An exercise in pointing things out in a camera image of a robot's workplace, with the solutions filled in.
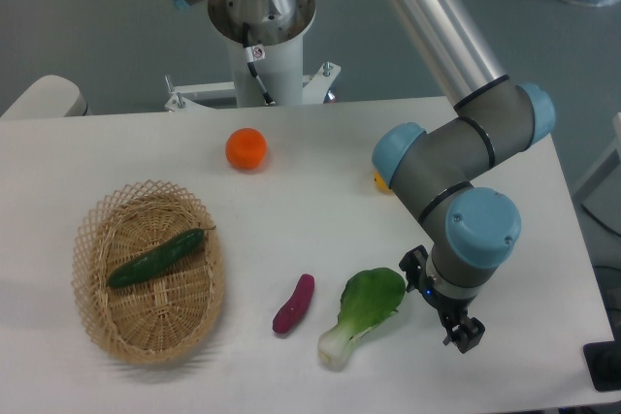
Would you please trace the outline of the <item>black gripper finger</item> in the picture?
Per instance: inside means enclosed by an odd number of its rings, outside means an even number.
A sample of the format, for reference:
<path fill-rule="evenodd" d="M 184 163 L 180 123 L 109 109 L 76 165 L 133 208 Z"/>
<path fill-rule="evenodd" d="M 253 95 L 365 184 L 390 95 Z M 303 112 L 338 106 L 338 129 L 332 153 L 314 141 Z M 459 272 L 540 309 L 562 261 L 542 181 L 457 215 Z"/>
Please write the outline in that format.
<path fill-rule="evenodd" d="M 443 345 L 456 344 L 456 342 L 460 339 L 459 331 L 460 324 L 452 321 L 443 322 L 443 327 L 446 331 L 446 336 L 442 340 Z"/>
<path fill-rule="evenodd" d="M 485 326 L 476 318 L 465 317 L 457 330 L 457 348 L 462 354 L 474 349 L 482 340 Z"/>

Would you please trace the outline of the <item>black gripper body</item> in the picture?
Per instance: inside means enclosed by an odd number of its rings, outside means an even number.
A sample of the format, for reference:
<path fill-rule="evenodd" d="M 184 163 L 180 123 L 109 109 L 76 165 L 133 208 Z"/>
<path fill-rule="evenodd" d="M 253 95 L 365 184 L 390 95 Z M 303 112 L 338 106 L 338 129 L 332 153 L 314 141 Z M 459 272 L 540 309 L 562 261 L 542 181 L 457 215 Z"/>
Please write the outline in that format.
<path fill-rule="evenodd" d="M 406 275 L 407 291 L 418 291 L 438 312 L 443 325 L 465 325 L 471 321 L 468 308 L 478 289 L 462 288 L 448 282 L 437 271 L 433 258 L 423 245 L 407 252 L 399 268 Z"/>

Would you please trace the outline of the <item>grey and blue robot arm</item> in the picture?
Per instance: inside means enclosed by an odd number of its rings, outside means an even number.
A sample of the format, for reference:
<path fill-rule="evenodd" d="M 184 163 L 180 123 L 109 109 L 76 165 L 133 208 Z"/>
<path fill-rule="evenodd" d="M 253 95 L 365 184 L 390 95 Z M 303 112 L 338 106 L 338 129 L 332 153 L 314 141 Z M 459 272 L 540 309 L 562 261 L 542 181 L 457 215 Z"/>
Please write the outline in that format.
<path fill-rule="evenodd" d="M 510 255 L 521 220 L 514 203 L 472 182 L 546 137 L 554 127 L 549 96 L 514 84 L 460 0 L 389 0 L 456 117 L 427 132 L 405 123 L 377 143 L 372 161 L 433 247 L 401 261 L 408 287 L 439 314 L 446 341 L 476 347 L 483 324 L 468 308 Z M 206 2 L 228 43 L 239 107 L 296 106 L 327 88 L 304 80 L 301 41 L 314 0 L 172 0 L 186 9 Z"/>

